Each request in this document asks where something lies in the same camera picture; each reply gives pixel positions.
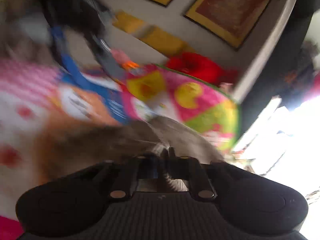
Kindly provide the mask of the brown knit sweater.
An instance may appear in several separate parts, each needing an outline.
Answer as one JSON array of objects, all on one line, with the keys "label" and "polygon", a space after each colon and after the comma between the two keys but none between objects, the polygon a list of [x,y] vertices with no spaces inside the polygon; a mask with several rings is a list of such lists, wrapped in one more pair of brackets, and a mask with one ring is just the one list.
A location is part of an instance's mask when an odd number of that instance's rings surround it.
[{"label": "brown knit sweater", "polygon": [[161,156],[171,147],[176,156],[202,164],[223,161],[202,135],[164,116],[120,126],[63,120],[49,123],[36,139],[37,176],[44,184],[105,160],[122,164],[146,152]]}]

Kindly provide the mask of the yellow cushion near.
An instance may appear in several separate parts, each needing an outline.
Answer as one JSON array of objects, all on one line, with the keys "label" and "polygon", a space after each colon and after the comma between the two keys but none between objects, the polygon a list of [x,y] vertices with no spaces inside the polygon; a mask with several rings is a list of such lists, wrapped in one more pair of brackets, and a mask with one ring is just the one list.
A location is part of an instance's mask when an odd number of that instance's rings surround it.
[{"label": "yellow cushion near", "polygon": [[124,11],[116,12],[116,19],[112,25],[127,34],[133,34],[141,29],[145,22],[140,18],[136,18]]}]

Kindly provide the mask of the yellow cushion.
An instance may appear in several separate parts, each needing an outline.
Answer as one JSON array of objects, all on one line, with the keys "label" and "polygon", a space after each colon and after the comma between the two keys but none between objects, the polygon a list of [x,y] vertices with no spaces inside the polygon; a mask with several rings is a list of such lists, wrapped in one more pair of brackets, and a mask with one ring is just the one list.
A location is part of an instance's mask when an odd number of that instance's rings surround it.
[{"label": "yellow cushion", "polygon": [[139,40],[166,57],[177,55],[187,45],[182,39],[157,26],[152,26]]},{"label": "yellow cushion", "polygon": [[145,22],[140,18],[136,18],[124,11],[116,12],[116,19],[112,25],[127,34],[133,34],[141,29]]}]

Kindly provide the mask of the pink cloth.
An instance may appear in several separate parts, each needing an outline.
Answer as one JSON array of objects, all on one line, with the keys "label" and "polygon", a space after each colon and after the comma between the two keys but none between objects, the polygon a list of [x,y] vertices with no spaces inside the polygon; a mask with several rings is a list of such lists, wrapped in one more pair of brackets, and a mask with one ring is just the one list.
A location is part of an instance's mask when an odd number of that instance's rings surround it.
[{"label": "pink cloth", "polygon": [[130,58],[122,50],[112,49],[111,54],[115,61],[120,65],[126,64],[130,61]]}]

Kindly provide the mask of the orange toy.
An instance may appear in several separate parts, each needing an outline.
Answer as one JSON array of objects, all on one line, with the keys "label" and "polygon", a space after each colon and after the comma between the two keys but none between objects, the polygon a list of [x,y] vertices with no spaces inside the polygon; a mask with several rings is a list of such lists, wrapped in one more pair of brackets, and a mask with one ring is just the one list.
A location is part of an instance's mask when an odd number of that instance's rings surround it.
[{"label": "orange toy", "polygon": [[121,66],[126,70],[126,71],[131,71],[132,69],[139,68],[140,66],[136,64],[133,61],[126,61],[121,64]]}]

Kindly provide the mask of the colourful cartoon blanket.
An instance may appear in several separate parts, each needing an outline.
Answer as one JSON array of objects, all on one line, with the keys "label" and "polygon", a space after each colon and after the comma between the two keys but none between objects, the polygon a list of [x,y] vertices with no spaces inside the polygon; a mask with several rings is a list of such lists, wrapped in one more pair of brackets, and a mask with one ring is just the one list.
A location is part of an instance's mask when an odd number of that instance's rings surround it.
[{"label": "colourful cartoon blanket", "polygon": [[238,132],[237,105],[194,77],[147,65],[119,85],[101,71],[69,74],[59,67],[1,59],[1,239],[23,229],[18,198],[40,182],[35,142],[54,127],[121,125],[154,114],[201,133],[226,153]]}]

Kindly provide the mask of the red cushion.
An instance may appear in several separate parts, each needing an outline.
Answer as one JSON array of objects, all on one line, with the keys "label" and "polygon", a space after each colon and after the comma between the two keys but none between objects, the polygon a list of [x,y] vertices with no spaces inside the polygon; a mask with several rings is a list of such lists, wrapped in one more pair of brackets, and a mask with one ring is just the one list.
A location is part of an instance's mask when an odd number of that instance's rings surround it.
[{"label": "red cushion", "polygon": [[215,86],[224,82],[234,83],[238,77],[237,70],[225,70],[211,59],[191,52],[171,57],[165,66]]}]

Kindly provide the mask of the yellow cushion far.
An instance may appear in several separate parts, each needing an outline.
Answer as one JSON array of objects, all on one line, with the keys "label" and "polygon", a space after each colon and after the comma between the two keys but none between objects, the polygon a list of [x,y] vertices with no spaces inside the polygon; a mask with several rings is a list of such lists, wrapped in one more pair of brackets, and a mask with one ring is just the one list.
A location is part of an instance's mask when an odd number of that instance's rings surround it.
[{"label": "yellow cushion far", "polygon": [[182,39],[157,26],[152,26],[139,40],[166,57],[177,55],[187,45]]}]

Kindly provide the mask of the beige sofa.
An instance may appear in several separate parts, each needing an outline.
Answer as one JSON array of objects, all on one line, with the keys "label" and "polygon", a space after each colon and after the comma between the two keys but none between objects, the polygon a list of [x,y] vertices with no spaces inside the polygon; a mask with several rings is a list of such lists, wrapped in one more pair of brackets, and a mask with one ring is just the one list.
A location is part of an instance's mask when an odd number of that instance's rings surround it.
[{"label": "beige sofa", "polygon": [[140,35],[156,25],[181,38],[199,54],[225,69],[237,69],[239,79],[232,97],[242,102],[249,93],[274,50],[291,15],[296,0],[270,0],[256,25],[239,49],[234,49],[216,35],[184,17],[195,0],[173,0],[163,7],[148,0],[99,0],[113,11],[123,10],[146,25],[134,35],[110,26],[107,40],[137,63],[163,63],[165,57],[139,40]]}]

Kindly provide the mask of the framed picture right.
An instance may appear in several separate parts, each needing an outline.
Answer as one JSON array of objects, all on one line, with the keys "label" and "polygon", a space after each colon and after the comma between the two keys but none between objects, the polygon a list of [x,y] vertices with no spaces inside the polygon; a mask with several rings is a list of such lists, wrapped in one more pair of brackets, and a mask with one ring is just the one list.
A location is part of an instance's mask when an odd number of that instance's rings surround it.
[{"label": "framed picture right", "polygon": [[270,0],[195,0],[184,16],[239,49]]}]

